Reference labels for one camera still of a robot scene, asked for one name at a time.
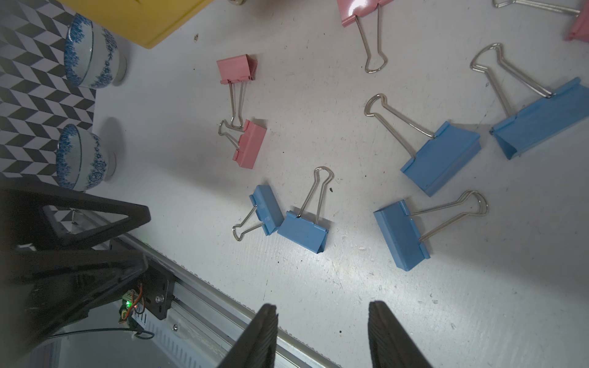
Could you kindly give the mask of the yellow drawer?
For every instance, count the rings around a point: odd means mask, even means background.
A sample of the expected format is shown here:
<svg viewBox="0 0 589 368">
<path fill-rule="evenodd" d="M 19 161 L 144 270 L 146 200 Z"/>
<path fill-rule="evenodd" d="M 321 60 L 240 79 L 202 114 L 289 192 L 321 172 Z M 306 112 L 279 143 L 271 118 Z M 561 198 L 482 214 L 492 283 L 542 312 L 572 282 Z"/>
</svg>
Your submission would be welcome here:
<svg viewBox="0 0 589 368">
<path fill-rule="evenodd" d="M 127 41 L 152 49 L 212 0 L 61 0 Z"/>
</svg>

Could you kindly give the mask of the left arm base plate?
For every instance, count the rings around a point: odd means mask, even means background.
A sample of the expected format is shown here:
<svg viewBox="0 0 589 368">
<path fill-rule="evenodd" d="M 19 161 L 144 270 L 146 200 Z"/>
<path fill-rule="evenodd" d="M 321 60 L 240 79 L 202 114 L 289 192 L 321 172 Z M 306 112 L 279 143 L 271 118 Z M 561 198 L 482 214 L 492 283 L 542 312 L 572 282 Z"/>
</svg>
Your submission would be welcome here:
<svg viewBox="0 0 589 368">
<path fill-rule="evenodd" d="M 149 262 L 147 271 L 124 289 L 119 307 L 119 324 L 131 328 L 146 322 L 147 317 L 165 320 L 172 307 L 175 280 L 167 268 Z"/>
</svg>

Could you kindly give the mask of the blue binder clip low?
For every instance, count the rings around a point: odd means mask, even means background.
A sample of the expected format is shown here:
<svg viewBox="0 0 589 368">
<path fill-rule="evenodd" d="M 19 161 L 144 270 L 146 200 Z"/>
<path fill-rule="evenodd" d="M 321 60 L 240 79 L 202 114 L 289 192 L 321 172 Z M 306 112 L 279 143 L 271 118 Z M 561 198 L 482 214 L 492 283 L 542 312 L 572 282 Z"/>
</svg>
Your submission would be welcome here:
<svg viewBox="0 0 589 368">
<path fill-rule="evenodd" d="M 318 200 L 318 208 L 315 214 L 314 222 L 308 221 L 302 217 L 307 205 L 311 201 L 320 182 L 320 171 L 328 173 L 328 177 L 321 184 L 320 196 Z M 305 201 L 298 211 L 287 211 L 286 217 L 282 225 L 279 227 L 278 233 L 280 236 L 294 242 L 314 254 L 322 253 L 325 250 L 325 245 L 328 237 L 328 230 L 319 225 L 321 208 L 325 198 L 325 191 L 327 185 L 334 179 L 334 173 L 328 167 L 317 167 L 314 169 L 314 183 L 305 198 Z"/>
</svg>

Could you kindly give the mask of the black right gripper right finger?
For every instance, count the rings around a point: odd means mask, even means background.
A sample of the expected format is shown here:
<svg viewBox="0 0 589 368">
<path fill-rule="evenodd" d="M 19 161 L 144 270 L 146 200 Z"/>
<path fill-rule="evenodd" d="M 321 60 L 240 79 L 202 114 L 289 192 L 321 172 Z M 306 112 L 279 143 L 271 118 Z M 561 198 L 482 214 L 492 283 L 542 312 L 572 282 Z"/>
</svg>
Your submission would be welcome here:
<svg viewBox="0 0 589 368">
<path fill-rule="evenodd" d="M 372 367 L 432 367 L 383 301 L 369 304 Z"/>
</svg>

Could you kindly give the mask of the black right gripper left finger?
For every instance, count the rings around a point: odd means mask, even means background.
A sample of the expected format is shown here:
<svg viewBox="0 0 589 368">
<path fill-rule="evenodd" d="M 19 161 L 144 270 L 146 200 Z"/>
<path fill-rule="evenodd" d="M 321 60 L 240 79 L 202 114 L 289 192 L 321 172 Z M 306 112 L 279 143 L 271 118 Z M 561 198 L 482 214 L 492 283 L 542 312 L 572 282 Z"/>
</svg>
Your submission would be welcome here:
<svg viewBox="0 0 589 368">
<path fill-rule="evenodd" d="M 279 316 L 275 305 L 264 304 L 218 368 L 275 366 Z"/>
</svg>

